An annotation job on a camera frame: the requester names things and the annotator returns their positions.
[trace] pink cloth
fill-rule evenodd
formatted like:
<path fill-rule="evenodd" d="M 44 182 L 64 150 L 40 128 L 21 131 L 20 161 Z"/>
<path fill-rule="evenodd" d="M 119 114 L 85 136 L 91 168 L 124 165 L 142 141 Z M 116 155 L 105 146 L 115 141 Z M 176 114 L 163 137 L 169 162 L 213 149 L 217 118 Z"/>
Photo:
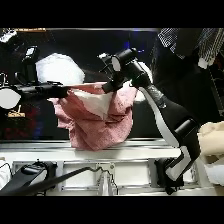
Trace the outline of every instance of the pink cloth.
<path fill-rule="evenodd" d="M 92 94 L 103 94 L 102 83 L 74 86 Z M 101 150 L 123 142 L 132 128 L 132 105 L 137 90 L 121 88 L 113 93 L 108 117 L 101 117 L 86 110 L 83 102 L 70 90 L 64 99 L 51 99 L 58 117 L 58 127 L 69 130 L 72 147 Z"/>

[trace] black surface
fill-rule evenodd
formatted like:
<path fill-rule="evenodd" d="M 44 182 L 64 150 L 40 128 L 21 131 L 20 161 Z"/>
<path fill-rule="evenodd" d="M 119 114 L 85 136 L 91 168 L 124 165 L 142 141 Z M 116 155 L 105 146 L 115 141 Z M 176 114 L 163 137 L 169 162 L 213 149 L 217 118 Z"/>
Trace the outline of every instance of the black surface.
<path fill-rule="evenodd" d="M 59 53 L 70 56 L 80 68 L 92 72 L 85 72 L 85 82 L 108 81 L 108 78 L 103 75 L 96 75 L 103 68 L 103 63 L 97 58 L 101 53 L 114 54 L 127 47 L 135 47 L 138 50 L 144 50 L 139 54 L 139 60 L 143 61 L 147 66 L 150 65 L 152 59 L 152 48 L 156 33 L 154 32 L 129 32 L 129 31 L 80 31 L 80 30 L 63 30 L 51 31 L 48 35 L 48 41 L 43 40 L 38 43 L 40 48 L 40 57 L 42 59 L 52 53 Z M 32 40 L 29 40 L 29 45 L 33 45 Z M 19 69 L 19 58 L 21 53 L 14 57 L 1 58 L 0 70 L 9 72 L 11 80 L 13 80 L 14 72 Z M 169 71 L 172 66 L 176 66 L 170 62 L 165 63 L 163 60 L 163 70 Z M 171 100 L 176 103 L 181 103 L 188 110 L 199 118 L 201 123 L 217 120 L 217 109 L 212 92 L 209 86 L 209 79 L 206 75 L 191 74 L 178 67 L 179 73 L 185 75 L 176 79 L 170 85 L 164 84 L 160 90 L 164 90 Z M 43 122 L 42 133 L 39 139 L 69 139 L 68 131 L 57 128 L 57 118 L 54 115 L 54 107 L 51 102 L 40 102 L 41 115 L 38 118 Z M 135 103 L 133 106 L 133 127 L 129 137 L 146 138 L 160 137 L 157 130 L 154 114 L 147 102 Z"/>

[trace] black and white striped fabric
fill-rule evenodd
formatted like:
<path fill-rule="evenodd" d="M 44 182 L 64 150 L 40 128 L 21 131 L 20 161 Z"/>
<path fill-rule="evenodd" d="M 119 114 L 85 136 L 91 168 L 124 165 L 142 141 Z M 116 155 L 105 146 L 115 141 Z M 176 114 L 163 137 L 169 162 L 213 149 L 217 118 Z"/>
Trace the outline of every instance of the black and white striped fabric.
<path fill-rule="evenodd" d="M 170 47 L 174 53 L 176 48 L 176 41 L 178 31 L 180 28 L 163 28 L 158 34 L 164 47 Z M 199 58 L 212 65 L 215 57 L 220 51 L 224 42 L 224 28 L 204 28 L 197 40 L 195 49 L 199 47 Z M 184 55 L 177 55 L 179 58 L 184 59 Z"/>

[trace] beige cloth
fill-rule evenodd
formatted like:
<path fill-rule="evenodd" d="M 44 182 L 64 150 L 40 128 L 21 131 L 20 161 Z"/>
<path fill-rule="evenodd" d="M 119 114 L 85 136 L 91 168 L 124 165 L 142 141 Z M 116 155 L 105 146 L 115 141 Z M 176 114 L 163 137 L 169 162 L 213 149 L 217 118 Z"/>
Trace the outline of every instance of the beige cloth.
<path fill-rule="evenodd" d="M 224 154 L 224 121 L 219 123 L 208 122 L 198 133 L 201 155 Z"/>

